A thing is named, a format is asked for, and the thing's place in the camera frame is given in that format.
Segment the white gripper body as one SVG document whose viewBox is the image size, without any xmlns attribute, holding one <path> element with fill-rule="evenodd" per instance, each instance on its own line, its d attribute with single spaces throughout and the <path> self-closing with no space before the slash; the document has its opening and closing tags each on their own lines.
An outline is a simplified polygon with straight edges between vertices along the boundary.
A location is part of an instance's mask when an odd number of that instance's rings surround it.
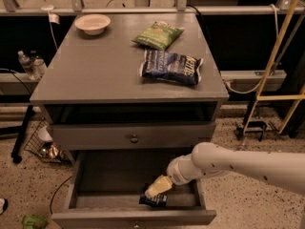
<svg viewBox="0 0 305 229">
<path fill-rule="evenodd" d="M 169 163 L 167 167 L 167 171 L 166 171 L 167 176 L 175 185 L 184 185 L 190 182 L 189 179 L 183 177 L 181 170 L 179 168 L 180 162 L 184 160 L 185 160 L 184 156 L 176 157 Z"/>
</svg>

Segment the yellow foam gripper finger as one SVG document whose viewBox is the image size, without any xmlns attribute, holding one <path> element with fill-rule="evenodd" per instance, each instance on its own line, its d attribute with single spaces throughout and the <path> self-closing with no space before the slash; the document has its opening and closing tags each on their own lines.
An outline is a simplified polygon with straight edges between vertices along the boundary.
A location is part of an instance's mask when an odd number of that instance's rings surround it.
<svg viewBox="0 0 305 229">
<path fill-rule="evenodd" d="M 159 194 L 162 194 L 173 187 L 173 183 L 169 177 L 161 175 L 153 184 L 145 191 L 147 198 L 154 198 Z"/>
</svg>

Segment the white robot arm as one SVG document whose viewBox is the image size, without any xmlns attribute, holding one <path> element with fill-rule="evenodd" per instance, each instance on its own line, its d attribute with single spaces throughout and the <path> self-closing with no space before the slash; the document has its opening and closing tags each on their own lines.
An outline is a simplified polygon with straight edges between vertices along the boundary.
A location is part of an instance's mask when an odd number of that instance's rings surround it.
<svg viewBox="0 0 305 229">
<path fill-rule="evenodd" d="M 233 151 L 211 142 L 201 142 L 190 154 L 172 160 L 167 174 L 158 177 L 145 196 L 153 198 L 170 190 L 174 184 L 184 185 L 226 171 L 305 195 L 304 154 Z"/>
</svg>

